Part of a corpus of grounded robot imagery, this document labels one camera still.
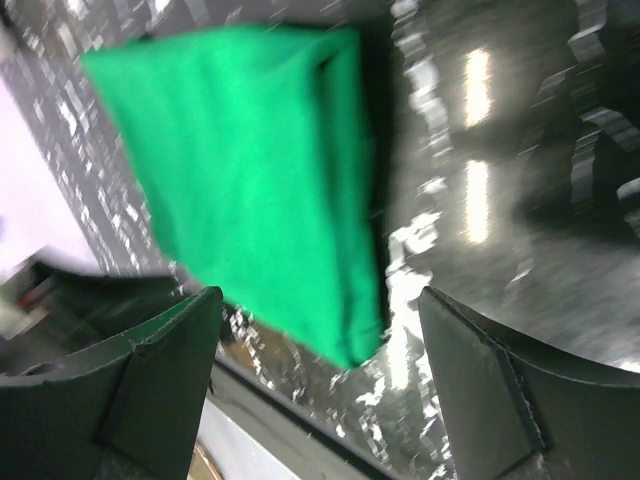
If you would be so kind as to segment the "green t shirt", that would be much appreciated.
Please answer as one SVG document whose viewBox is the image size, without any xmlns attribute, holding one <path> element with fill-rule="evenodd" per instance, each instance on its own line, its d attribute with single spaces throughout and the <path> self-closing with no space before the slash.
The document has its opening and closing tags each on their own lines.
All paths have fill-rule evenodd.
<svg viewBox="0 0 640 480">
<path fill-rule="evenodd" d="M 161 252 L 333 365 L 368 361 L 384 323 L 359 34 L 236 25 L 80 62 Z"/>
</svg>

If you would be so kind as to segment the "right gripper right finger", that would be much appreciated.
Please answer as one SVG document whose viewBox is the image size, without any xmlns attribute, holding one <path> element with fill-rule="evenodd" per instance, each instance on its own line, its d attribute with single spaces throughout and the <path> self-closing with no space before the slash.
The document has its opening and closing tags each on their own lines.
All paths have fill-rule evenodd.
<svg viewBox="0 0 640 480">
<path fill-rule="evenodd" d="M 424 343 L 460 479 L 636 479 L 639 376 L 426 287 Z"/>
</svg>

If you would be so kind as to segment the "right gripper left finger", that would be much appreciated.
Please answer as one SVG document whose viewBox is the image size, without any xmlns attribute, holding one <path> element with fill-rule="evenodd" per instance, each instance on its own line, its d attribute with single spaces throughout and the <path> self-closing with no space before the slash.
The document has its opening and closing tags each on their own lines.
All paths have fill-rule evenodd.
<svg viewBox="0 0 640 480">
<path fill-rule="evenodd" d="M 207 287 L 97 344 L 2 376 L 2 478 L 186 478 L 222 303 Z"/>
</svg>

